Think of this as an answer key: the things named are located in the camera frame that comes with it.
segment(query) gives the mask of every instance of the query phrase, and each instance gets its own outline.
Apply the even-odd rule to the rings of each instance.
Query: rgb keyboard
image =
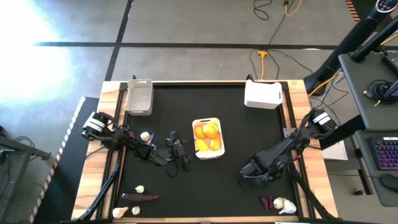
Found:
[[[398,138],[369,138],[379,170],[398,170]]]

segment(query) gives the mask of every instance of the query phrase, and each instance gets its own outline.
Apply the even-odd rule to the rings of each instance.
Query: lemon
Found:
[[[215,138],[210,140],[210,149],[212,150],[218,150],[221,147],[221,141],[219,138]]]
[[[205,133],[203,133],[203,129],[201,128],[201,126],[195,127],[193,132],[195,133],[195,136],[197,138],[200,138],[200,139],[205,139],[206,138]]]
[[[218,127],[215,123],[209,122],[203,126],[203,133],[205,133],[205,136],[208,138],[217,138]]]
[[[208,149],[206,142],[202,139],[197,139],[195,141],[195,145],[196,145],[197,149],[201,152],[206,152]]]

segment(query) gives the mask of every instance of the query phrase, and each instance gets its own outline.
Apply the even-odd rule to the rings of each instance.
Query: white plastic bin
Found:
[[[127,103],[124,109],[133,116],[147,116],[152,113],[154,87],[152,80],[129,80]]]
[[[216,159],[216,158],[219,158],[220,156],[222,156],[222,155],[225,153],[224,140],[223,140],[223,132],[221,131],[221,124],[220,124],[220,121],[219,121],[218,118],[206,118],[206,119],[196,119],[196,120],[194,120],[194,121],[192,122],[193,138],[194,138],[195,140],[198,139],[198,138],[196,137],[196,135],[195,135],[195,127],[197,127],[197,126],[203,126],[203,125],[205,125],[206,123],[209,123],[209,122],[215,123],[215,124],[217,125],[217,127],[218,127],[218,137],[219,137],[220,142],[221,142],[221,147],[220,147],[219,150],[215,150],[215,151],[214,151],[214,150],[211,150],[211,149],[208,149],[206,152],[198,151],[198,152],[196,153],[196,156],[197,156],[200,160],[205,160],[205,159]],[[209,138],[206,138],[206,139],[204,139],[204,141],[205,141],[206,144],[209,146],[210,139],[209,139]]]

